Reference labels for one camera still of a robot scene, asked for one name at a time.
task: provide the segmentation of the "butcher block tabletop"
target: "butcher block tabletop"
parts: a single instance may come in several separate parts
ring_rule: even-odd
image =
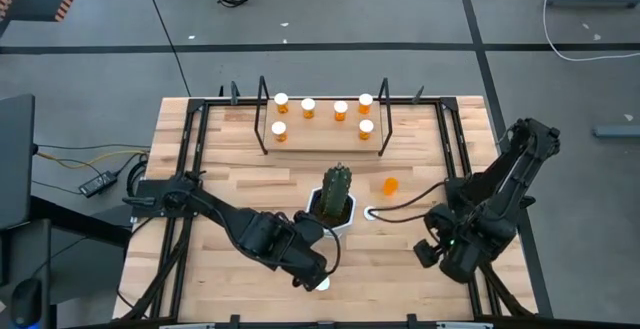
[[[160,108],[146,179],[167,179],[175,172],[189,98],[165,98]],[[497,157],[484,99],[457,97],[462,128],[474,172]],[[331,287],[307,292],[291,285],[292,277],[247,259],[229,242],[222,227],[199,216],[193,223],[186,264],[180,322],[406,321],[472,319],[466,285],[446,277],[434,266],[421,267],[413,246],[428,236],[421,220],[403,224],[367,221],[366,206],[400,204],[447,176],[434,105],[392,106],[393,136],[382,157],[375,152],[279,152],[263,154],[253,131],[255,107],[215,106],[210,109],[202,161],[204,189],[236,207],[282,211],[289,218],[303,210],[325,171],[342,162],[353,173],[350,193],[356,198],[354,224],[341,237],[340,267]],[[199,114],[194,120],[197,132]],[[462,175],[452,119],[446,113],[454,161]],[[197,135],[192,134],[192,142]],[[187,168],[193,160],[193,148]],[[398,191],[382,192],[386,178],[398,179]],[[408,208],[385,213],[404,218],[426,212],[445,201],[436,190]],[[120,292],[135,302],[156,275],[166,219],[155,218],[131,239]],[[180,219],[176,238],[180,232]],[[333,266],[336,246],[321,239],[313,247]],[[529,274],[519,239],[494,262],[495,271],[523,306],[536,311]],[[478,273],[483,311],[489,314],[484,279]],[[162,315],[168,314],[173,275],[165,285]],[[114,317],[129,307],[117,300]]]

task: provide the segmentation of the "white pot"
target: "white pot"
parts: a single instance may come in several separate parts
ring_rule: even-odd
[[[311,194],[309,195],[309,202],[307,202],[307,208],[305,209],[305,212],[308,213],[311,211],[311,201],[313,200],[314,195],[319,192],[322,192],[322,188],[315,188],[311,191]],[[338,237],[341,237],[342,234],[346,233],[347,230],[349,230],[349,227],[353,224],[353,218],[356,213],[356,198],[351,194],[347,195],[351,199],[351,214],[349,215],[349,220],[346,223],[332,228]],[[333,235],[331,235],[331,233],[327,229],[322,230],[324,231],[325,238],[333,238]]]

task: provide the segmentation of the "potted plant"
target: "potted plant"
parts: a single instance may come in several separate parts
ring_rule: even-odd
[[[338,163],[324,174],[322,188],[311,191],[307,204],[306,212],[331,227],[338,236],[353,224],[356,198],[349,194],[350,186],[351,170]],[[326,229],[324,235],[331,237],[331,233]]]

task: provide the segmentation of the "white cable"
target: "white cable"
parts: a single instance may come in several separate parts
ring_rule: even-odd
[[[594,61],[594,60],[603,60],[603,59],[625,59],[625,58],[640,56],[640,53],[633,53],[633,54],[626,54],[626,55],[599,56],[594,58],[569,58],[562,55],[562,53],[560,53],[558,49],[556,49],[556,47],[551,42],[551,38],[549,38],[549,31],[547,30],[547,1],[548,0],[544,0],[544,3],[542,3],[542,26],[544,27],[544,35],[547,37],[547,43],[549,43],[549,45],[551,46],[551,49],[553,49],[553,51],[560,58],[567,61],[571,61],[571,62],[585,62],[585,61]]]

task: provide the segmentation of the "cactus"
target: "cactus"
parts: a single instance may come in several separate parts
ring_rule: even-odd
[[[327,170],[322,181],[320,210],[327,216],[339,218],[351,186],[351,170],[338,163]]]

